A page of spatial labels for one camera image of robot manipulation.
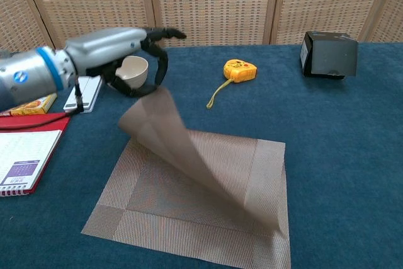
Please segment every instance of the yellow tape measure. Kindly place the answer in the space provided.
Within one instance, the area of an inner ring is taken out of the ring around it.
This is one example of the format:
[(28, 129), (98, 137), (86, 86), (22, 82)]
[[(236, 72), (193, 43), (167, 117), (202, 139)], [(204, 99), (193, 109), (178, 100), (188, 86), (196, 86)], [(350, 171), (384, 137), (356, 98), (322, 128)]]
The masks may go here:
[(248, 80), (252, 80), (256, 77), (258, 73), (258, 68), (251, 63), (239, 60), (231, 59), (228, 60), (224, 65), (224, 76), (228, 79), (224, 82), (217, 90), (214, 92), (212, 98), (207, 103), (207, 108), (210, 109), (214, 103), (215, 95), (224, 87), (226, 87), (231, 82), (239, 83)]

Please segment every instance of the blue tablecloth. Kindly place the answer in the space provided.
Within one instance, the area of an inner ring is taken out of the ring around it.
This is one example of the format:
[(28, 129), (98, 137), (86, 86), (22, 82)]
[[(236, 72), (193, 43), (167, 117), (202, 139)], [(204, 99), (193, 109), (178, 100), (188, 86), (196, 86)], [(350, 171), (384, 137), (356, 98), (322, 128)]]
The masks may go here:
[[(190, 129), (286, 143), (293, 268), (403, 266), (403, 44), (360, 44), (356, 77), (303, 78), (298, 45), (171, 48), (164, 81)], [(149, 78), (156, 60), (150, 62)], [(223, 83), (239, 58), (258, 77)], [(61, 112), (69, 92), (59, 93)], [(129, 140), (135, 100), (103, 86), (30, 196), (0, 199), (0, 268), (223, 268), (80, 233)]]

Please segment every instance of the yellow box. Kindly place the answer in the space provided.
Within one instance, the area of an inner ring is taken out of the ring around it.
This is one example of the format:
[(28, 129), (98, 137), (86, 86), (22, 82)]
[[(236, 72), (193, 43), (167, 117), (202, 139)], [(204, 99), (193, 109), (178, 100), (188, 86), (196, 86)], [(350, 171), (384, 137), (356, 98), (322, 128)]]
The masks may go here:
[(56, 100), (57, 94), (50, 94), (46, 97), (39, 98), (35, 101), (23, 104), (19, 107), (9, 110), (11, 116), (37, 115), (47, 113), (53, 102)]

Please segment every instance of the robotic arm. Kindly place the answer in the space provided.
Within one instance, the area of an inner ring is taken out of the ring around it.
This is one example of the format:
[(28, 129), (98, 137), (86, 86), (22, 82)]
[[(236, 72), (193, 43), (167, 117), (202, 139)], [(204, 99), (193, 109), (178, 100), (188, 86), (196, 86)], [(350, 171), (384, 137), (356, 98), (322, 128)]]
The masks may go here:
[[(174, 28), (107, 28), (66, 41), (63, 50), (39, 47), (0, 59), (0, 112), (72, 87), (78, 76), (103, 76), (127, 96), (143, 96), (162, 83), (167, 53), (156, 41), (186, 38)], [(158, 58), (154, 84), (131, 89), (115, 75), (123, 59), (142, 49)]]

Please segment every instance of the red notebook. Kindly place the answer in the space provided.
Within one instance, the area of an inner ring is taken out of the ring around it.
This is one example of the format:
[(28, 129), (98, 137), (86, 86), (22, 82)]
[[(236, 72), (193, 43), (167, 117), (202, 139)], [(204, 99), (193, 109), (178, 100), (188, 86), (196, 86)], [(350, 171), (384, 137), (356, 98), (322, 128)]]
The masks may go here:
[[(0, 127), (34, 125), (65, 113), (0, 117)], [(0, 197), (33, 193), (70, 117), (41, 127), (0, 130)]]

